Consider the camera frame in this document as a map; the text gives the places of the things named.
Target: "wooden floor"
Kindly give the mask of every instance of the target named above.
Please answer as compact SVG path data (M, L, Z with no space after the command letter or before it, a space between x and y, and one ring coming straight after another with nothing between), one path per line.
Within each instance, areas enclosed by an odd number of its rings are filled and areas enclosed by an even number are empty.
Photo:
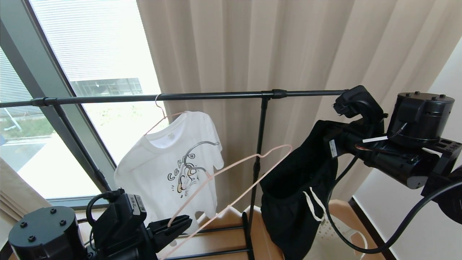
M367 233L365 227L362 225L353 209L347 202L333 200L329 204L330 212L333 216L336 216L345 224L353 229L356 229L366 236L368 247L376 248L376 244ZM94 210L94 218L97 218L102 214L103 210ZM85 212L76 212L77 218L84 218ZM200 223L206 222L208 219L200 218ZM241 213L235 209L230 209L222 217L217 218L214 222L210 223L208 228L228 227L233 225L242 225ZM83 241L88 240L90 233L90 226L87 223L79 225L82 234ZM283 260L281 251L275 246L268 233L266 232L261 213L259 208L254 210L254 220L252 224L252 244L254 247L255 259L257 260ZM353 236L353 243L358 246L364 246L360 236ZM169 257L191 255L191 254L202 254L205 252L223 251L231 249L240 249L245 247L244 232L242 229L228 230L211 232L205 234L198 234L193 237L190 241L186 242L176 252ZM171 246L164 248L158 256L164 255L166 252L172 249ZM247 260L247 253L236 253L236 254L225 254L220 256L209 256L203 258L195 258L198 260ZM363 260L385 260L382 254L367 254Z

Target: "white wall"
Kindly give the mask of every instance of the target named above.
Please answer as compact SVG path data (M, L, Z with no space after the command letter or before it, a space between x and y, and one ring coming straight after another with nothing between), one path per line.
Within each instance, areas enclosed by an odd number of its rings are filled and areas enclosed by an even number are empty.
M462 40L429 90L456 99L443 137L462 141ZM456 167L462 164L458 160ZM420 200L421 189L409 190L374 169L354 198L386 241L406 214ZM410 223L391 248L400 260L462 258L462 225L444 215L430 202Z

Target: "window pane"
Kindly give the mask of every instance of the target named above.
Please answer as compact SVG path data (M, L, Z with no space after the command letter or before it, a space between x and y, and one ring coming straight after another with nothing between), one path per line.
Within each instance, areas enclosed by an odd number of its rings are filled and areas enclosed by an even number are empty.
M77 96L160 93L135 0L31 3ZM84 108L116 163L162 118L153 102Z
M0 49L0 102L31 98ZM44 198L100 193L37 107L1 109L0 156Z

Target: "white t-shirt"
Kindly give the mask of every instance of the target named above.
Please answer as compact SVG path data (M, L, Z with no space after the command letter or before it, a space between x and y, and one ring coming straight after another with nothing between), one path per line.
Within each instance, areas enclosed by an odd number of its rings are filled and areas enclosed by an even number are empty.
M122 158L115 170L115 183L125 192L141 196L146 207L145 224L171 218L204 181L203 170L186 168L183 157L190 167L203 167L212 175L213 167L221 169L221 143L209 115L186 111L165 129L142 136ZM191 233L199 228L195 213L202 211L208 218L216 214L217 194L215 180L202 188L194 199L181 211L193 219Z

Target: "cartoon print on shirt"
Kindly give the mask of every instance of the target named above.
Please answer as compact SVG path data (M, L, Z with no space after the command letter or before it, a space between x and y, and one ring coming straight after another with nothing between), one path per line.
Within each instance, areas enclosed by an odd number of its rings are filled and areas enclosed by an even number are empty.
M196 157L195 154L189 154L188 158L194 159ZM195 169L190 169L188 167L195 167L197 165L193 165L190 162L187 162L186 167L183 164L183 161L185 160L178 160L178 168L176 168L172 173L169 173L167 175L167 179L172 181L175 180L177 177L178 183L176 185L172 185L171 188L173 191L176 191L177 193L180 193L181 196L180 198L186 197L188 195L189 189L191 188L192 185L196 184L197 181L199 181L199 175L198 175L198 170Z

